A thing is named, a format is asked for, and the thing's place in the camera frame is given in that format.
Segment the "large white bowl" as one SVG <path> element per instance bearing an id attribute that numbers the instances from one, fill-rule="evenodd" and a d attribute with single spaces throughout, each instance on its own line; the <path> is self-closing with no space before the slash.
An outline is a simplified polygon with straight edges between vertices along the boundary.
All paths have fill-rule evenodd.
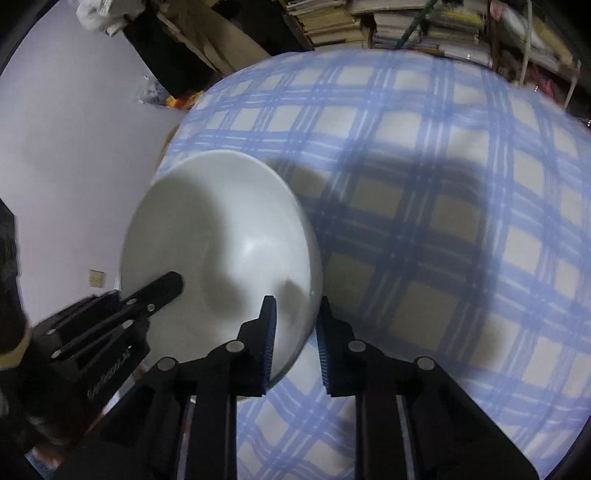
<path id="1" fill-rule="evenodd" d="M 181 294 L 154 314 L 145 365 L 204 357 L 276 299 L 270 380 L 294 366 L 315 325 L 322 260 L 311 222 L 279 174 L 245 153 L 191 155 L 147 190 L 126 233 L 124 296 L 178 273 Z"/>

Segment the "yellow plastic bag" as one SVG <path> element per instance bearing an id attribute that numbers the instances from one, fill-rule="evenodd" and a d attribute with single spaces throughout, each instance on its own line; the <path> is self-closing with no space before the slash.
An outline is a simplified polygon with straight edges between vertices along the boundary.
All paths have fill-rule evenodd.
<path id="1" fill-rule="evenodd" d="M 200 100 L 204 91 L 190 93 L 179 98 L 169 95 L 165 100 L 165 106 L 170 109 L 187 111 Z"/>

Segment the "blue checked tablecloth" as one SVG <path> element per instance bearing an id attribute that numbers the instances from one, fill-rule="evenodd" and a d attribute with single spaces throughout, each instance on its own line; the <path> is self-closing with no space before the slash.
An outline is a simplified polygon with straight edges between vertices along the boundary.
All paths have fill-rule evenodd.
<path id="1" fill-rule="evenodd" d="M 290 53 L 211 87 L 162 161 L 256 157 L 315 229 L 332 312 L 434 358 L 541 477 L 590 415 L 590 132 L 540 93 L 409 51 Z"/>

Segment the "stack of books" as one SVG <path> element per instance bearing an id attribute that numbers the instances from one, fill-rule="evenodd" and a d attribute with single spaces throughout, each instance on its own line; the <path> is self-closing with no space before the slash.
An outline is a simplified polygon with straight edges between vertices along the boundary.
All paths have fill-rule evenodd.
<path id="1" fill-rule="evenodd" d="M 369 32 L 362 20 L 349 11 L 349 1 L 303 0 L 284 1 L 283 4 L 315 48 L 363 45 L 368 41 Z"/>

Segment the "white metal trolley cart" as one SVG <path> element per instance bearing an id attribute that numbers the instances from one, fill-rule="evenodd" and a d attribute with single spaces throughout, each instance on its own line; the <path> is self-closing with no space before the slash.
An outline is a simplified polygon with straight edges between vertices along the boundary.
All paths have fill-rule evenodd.
<path id="1" fill-rule="evenodd" d="M 535 14 L 534 2 L 524 7 L 524 34 L 519 37 L 523 53 L 518 84 L 545 93 L 567 111 L 582 74 L 582 63 L 569 50 L 561 37 Z M 569 81 L 566 93 L 547 79 L 541 70 Z"/>

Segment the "wooden bookshelf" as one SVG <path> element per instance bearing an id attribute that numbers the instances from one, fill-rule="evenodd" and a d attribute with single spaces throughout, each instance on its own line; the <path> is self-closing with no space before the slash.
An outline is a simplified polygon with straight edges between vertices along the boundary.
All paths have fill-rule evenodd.
<path id="1" fill-rule="evenodd" d="M 526 1 L 349 1 L 369 36 L 363 47 L 415 49 L 432 55 L 499 68 L 514 78 L 521 69 Z M 535 14 L 554 30 L 583 63 L 572 40 L 551 14 Z"/>

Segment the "upper wall socket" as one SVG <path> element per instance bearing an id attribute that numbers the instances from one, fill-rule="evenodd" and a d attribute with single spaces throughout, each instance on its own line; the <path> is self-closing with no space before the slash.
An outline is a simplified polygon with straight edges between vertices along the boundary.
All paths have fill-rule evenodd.
<path id="1" fill-rule="evenodd" d="M 91 288 L 102 289 L 105 285 L 106 273 L 99 270 L 90 270 L 88 284 Z"/>

